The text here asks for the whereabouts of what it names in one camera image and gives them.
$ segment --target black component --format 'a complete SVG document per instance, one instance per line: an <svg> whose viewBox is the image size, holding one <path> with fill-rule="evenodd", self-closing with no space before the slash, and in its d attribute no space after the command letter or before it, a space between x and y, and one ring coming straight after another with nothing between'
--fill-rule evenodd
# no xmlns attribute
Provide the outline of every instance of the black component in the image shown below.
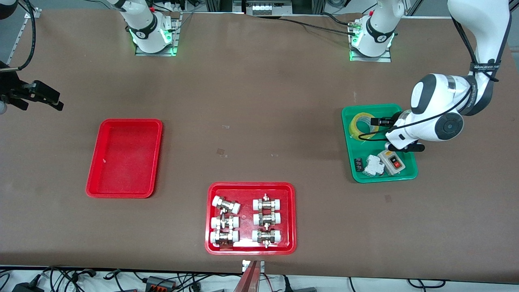
<svg viewBox="0 0 519 292"><path fill-rule="evenodd" d="M175 288L175 281L164 280L162 278L148 277L146 281L146 289L145 291L156 291L156 292L172 292Z"/></svg>
<svg viewBox="0 0 519 292"><path fill-rule="evenodd" d="M314 287L312 287L312 288L303 288L303 289L294 290L294 292L317 292L317 289L315 289Z"/></svg>
<svg viewBox="0 0 519 292"><path fill-rule="evenodd" d="M471 92L470 92L470 95L469 95L469 99L467 100L467 103L465 103L463 108L458 111L460 115L466 115L470 111L472 111L472 109L476 105L476 98L477 98L477 82L476 82L476 78L473 75L464 76L463 78L470 84Z"/></svg>
<svg viewBox="0 0 519 292"><path fill-rule="evenodd" d="M0 4L0 19L6 19L11 16L15 12L17 5L18 0L15 0L10 5Z"/></svg>
<svg viewBox="0 0 519 292"><path fill-rule="evenodd" d="M404 152L404 153L407 153L407 152L422 152L422 151L425 150L425 145L417 143L417 142L414 142L414 143L411 143L411 144L407 145L403 149L397 149L395 146L393 146L393 144L389 144L388 145L388 150L389 151L393 151L393 152Z"/></svg>
<svg viewBox="0 0 519 292"><path fill-rule="evenodd" d="M191 290L193 292L201 292L202 291L202 285L200 285L200 283L193 283L191 285Z"/></svg>
<svg viewBox="0 0 519 292"><path fill-rule="evenodd" d="M289 278L286 275L283 275L283 278L285 279L285 292L294 292L290 286Z"/></svg>
<svg viewBox="0 0 519 292"><path fill-rule="evenodd" d="M413 111L414 114L423 114L425 112L436 89L436 77L433 74L427 74L420 82L422 82L423 87L418 106L415 108L411 107L411 111Z"/></svg>
<svg viewBox="0 0 519 292"><path fill-rule="evenodd" d="M362 163L362 158L355 158L354 163L355 163L355 171L356 172L364 171L364 165Z"/></svg>
<svg viewBox="0 0 519 292"><path fill-rule="evenodd" d="M115 8L121 10L122 6L126 3L126 0L119 0L116 4L112 4Z"/></svg>
<svg viewBox="0 0 519 292"><path fill-rule="evenodd" d="M438 138L450 140L456 137L463 129L463 118L458 113L448 113L443 115L436 122L434 131Z"/></svg>
<svg viewBox="0 0 519 292"><path fill-rule="evenodd" d="M367 28L367 32L373 37L375 42L379 43L379 44L385 42L394 32L394 30L392 30L387 33L382 33L380 31L374 29L373 26L371 26L371 17L368 18L368 20L366 22L366 28Z"/></svg>
<svg viewBox="0 0 519 292"><path fill-rule="evenodd" d="M43 289L38 287L31 287L29 283L16 284L12 292L44 292Z"/></svg>
<svg viewBox="0 0 519 292"><path fill-rule="evenodd" d="M149 34L151 34L155 28L157 28L157 23L158 23L158 20L157 20L157 16L155 14L153 14L153 20L150 22L150 24L148 26L146 26L145 28L142 28L142 29L134 29L134 28L130 28L130 31L138 38L140 39L147 39Z"/></svg>
<svg viewBox="0 0 519 292"><path fill-rule="evenodd" d="M0 61L0 68L8 68ZM54 109L63 110L59 101L60 93L41 81L28 84L18 78L16 72L0 73L0 99L6 104L12 104L22 111L27 110L29 103L24 101L41 102Z"/></svg>

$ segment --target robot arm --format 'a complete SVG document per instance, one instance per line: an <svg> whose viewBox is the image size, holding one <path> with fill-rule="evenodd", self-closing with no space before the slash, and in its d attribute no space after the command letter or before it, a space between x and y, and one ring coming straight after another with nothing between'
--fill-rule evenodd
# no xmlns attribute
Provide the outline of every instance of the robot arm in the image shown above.
<svg viewBox="0 0 519 292"><path fill-rule="evenodd" d="M351 45L368 57L382 55L391 43L394 29L404 15L402 0L377 0L369 15L357 19L360 24L357 41Z"/></svg>
<svg viewBox="0 0 519 292"><path fill-rule="evenodd" d="M171 17L151 12L145 0L107 0L124 17L135 44L145 53L156 53L173 38Z"/></svg>
<svg viewBox="0 0 519 292"><path fill-rule="evenodd" d="M416 84L411 109L404 111L386 133L389 143L398 150L405 150L418 139L445 141L456 137L463 130L462 116L478 113L492 98L495 75L510 30L508 3L449 0L448 7L455 24L463 24L476 38L471 71L468 76L429 74ZM464 38L465 33L459 27Z"/></svg>

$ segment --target red object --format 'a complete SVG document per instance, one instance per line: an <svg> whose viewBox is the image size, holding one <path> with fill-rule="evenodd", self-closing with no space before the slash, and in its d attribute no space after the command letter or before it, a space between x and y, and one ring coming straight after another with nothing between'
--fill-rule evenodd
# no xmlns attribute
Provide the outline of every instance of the red object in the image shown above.
<svg viewBox="0 0 519 292"><path fill-rule="evenodd" d="M262 198L265 193L272 200L280 200L280 209L276 212L281 213L281 223L271 227L281 232L281 241L269 245L268 248L252 241L252 231L260 228L253 222L252 215L258 214L258 211L252 209L252 200ZM209 239L209 233L213 231L211 218L220 214L220 210L212 206L215 196L241 204L237 215L240 218L240 227L236 228L239 231L240 241L235 242L231 248L214 246ZM294 187L287 182L215 182L208 191L204 245L207 252L212 255L289 255L293 253L297 247Z"/></svg>
<svg viewBox="0 0 519 292"><path fill-rule="evenodd" d="M101 123L86 192L95 198L146 198L153 193L162 138L154 118Z"/></svg>

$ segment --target brown table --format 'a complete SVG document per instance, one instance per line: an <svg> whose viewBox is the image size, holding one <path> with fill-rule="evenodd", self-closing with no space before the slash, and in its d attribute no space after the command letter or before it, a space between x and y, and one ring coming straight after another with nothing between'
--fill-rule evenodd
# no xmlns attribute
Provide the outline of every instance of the brown table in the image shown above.
<svg viewBox="0 0 519 292"><path fill-rule="evenodd" d="M46 10L37 21L20 77L59 90L65 108L31 104L1 117L2 264L239 272L242 259L261 258L268 273L519 281L519 79L508 49L492 103L466 117L458 138L426 142L416 179L359 184L341 109L409 108L424 75L466 74L450 20L402 20L392 63L350 62L343 35L244 15L194 15L174 58L134 57L123 28L116 11ZM12 65L30 35L28 26ZM148 199L85 194L99 124L115 117L164 123ZM209 255L215 181L292 183L295 253Z"/></svg>

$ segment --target yellow tape roll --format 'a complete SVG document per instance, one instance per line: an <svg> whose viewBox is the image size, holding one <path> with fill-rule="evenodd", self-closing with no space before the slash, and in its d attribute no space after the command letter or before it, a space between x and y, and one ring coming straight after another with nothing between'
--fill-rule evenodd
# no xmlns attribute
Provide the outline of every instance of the yellow tape roll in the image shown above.
<svg viewBox="0 0 519 292"><path fill-rule="evenodd" d="M364 134L364 133L361 132L359 130L359 128L357 128L357 122L366 123L370 127L370 132L378 131L378 126L371 125L371 118L374 118L374 116L372 114L368 114L368 113L358 113L353 117L353 119L350 122L350 126L348 127L348 130L350 131L350 135L352 136L352 138L354 138L355 140L358 140L358 141L362 141L361 139L359 139L359 135ZM363 138L370 139L374 135L375 134L363 136Z"/></svg>

